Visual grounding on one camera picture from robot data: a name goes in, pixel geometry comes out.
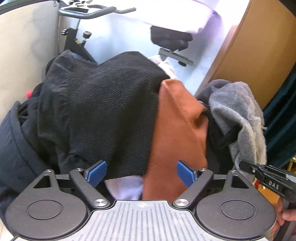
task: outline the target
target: silver screw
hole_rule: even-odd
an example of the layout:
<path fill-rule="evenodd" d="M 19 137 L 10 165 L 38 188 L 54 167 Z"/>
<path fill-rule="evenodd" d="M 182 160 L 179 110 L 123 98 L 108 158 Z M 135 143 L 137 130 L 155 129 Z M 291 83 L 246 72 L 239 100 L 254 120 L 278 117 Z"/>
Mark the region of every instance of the silver screw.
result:
<path fill-rule="evenodd" d="M 94 205 L 97 207 L 103 207 L 103 206 L 106 206 L 107 204 L 108 204 L 108 201 L 105 199 L 94 200 Z"/>
<path fill-rule="evenodd" d="M 184 206 L 187 206 L 189 204 L 189 201 L 186 200 L 186 199 L 177 199 L 175 201 L 175 204 L 179 207 L 184 207 Z"/>

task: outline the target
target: brown garment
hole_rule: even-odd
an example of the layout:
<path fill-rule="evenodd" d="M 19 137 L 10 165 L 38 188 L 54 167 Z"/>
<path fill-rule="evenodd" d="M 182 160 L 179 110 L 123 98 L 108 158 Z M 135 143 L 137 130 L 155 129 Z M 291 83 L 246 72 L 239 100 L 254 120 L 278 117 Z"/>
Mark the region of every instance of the brown garment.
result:
<path fill-rule="evenodd" d="M 177 162 L 186 161 L 196 169 L 206 168 L 206 108 L 179 80 L 164 80 L 152 149 L 144 176 L 143 200 L 168 200 L 172 203 L 186 186 L 177 175 Z"/>

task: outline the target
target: handlebar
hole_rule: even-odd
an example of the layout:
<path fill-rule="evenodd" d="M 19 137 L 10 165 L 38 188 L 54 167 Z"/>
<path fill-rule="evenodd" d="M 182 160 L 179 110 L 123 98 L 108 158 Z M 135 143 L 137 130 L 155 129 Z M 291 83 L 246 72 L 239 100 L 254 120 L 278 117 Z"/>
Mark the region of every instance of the handlebar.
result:
<path fill-rule="evenodd" d="M 61 16 L 71 17 L 71 18 L 78 18 L 78 19 L 93 19 L 98 18 L 104 15 L 107 15 L 109 13 L 118 13 L 118 14 L 125 14 L 129 12 L 136 11 L 136 8 L 129 8 L 125 10 L 117 10 L 116 7 L 106 7 L 102 5 L 86 5 L 88 8 L 98 8 L 99 10 L 87 13 L 88 9 L 80 8 L 80 7 L 74 7 L 74 6 L 67 6 L 62 7 L 59 9 L 58 13 Z"/>

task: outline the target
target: dark green curtain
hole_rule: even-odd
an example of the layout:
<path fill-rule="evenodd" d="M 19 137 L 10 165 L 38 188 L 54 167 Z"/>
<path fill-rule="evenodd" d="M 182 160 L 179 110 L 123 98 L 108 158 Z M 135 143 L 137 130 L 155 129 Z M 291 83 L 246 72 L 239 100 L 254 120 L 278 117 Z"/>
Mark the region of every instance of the dark green curtain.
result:
<path fill-rule="evenodd" d="M 296 65 L 263 113 L 267 164 L 283 167 L 296 154 Z"/>

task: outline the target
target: pile of clothes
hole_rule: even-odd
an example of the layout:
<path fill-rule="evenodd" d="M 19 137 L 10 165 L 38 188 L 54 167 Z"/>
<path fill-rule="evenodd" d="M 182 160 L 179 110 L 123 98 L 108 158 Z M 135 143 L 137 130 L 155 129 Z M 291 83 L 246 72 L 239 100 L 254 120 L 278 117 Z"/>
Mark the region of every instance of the pile of clothes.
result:
<path fill-rule="evenodd" d="M 172 202 L 186 190 L 179 160 L 216 174 L 243 159 L 265 164 L 263 126 L 245 83 L 214 80 L 194 97 L 160 56 L 124 52 L 97 65 L 67 50 L 0 125 L 0 218 L 44 170 L 100 160 L 97 189 L 109 199 Z"/>

